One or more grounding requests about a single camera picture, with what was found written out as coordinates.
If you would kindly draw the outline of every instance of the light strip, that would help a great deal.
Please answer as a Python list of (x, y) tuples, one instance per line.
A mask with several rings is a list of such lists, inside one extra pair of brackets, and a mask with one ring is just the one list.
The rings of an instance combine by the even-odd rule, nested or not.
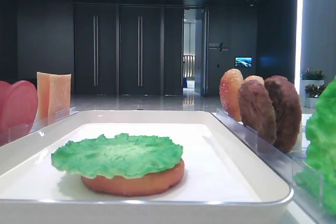
[(296, 21), (295, 79), (294, 79), (294, 86), (298, 94), (300, 93), (300, 79), (301, 79), (302, 12), (303, 12), (303, 0), (298, 0), (297, 21)]

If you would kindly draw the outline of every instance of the dark door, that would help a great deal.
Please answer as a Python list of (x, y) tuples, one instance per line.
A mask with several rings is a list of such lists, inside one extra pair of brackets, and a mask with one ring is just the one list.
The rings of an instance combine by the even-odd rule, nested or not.
[(164, 10), (164, 94), (183, 94), (183, 8)]
[(160, 94), (160, 8), (120, 8), (120, 94)]
[(116, 7), (75, 6), (75, 92), (116, 93)]

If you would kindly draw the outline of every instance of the potted plant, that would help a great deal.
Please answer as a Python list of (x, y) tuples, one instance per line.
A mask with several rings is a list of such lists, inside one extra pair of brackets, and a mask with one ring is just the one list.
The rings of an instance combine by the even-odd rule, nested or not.
[(300, 102), (303, 106), (306, 102), (307, 94), (305, 92), (306, 86), (315, 85), (317, 87), (324, 85), (324, 73), (323, 70), (317, 69), (311, 71), (307, 68), (301, 73), (301, 82), (300, 82)]
[(315, 103), (325, 90), (326, 85), (316, 86), (314, 84), (307, 85), (305, 87), (306, 98), (304, 102), (304, 106), (307, 108), (315, 108)]

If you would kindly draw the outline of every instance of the wall sign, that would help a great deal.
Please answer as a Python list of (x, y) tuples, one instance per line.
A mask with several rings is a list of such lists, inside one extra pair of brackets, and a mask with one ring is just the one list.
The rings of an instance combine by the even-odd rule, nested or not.
[(208, 45), (210, 50), (219, 50), (220, 52), (228, 52), (228, 47), (223, 47), (223, 43), (209, 43)]

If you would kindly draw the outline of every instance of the cheese slice model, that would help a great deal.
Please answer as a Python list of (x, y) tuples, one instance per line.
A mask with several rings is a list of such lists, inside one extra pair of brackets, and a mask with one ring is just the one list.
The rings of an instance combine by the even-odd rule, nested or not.
[(38, 118), (70, 110), (71, 75), (37, 72)]

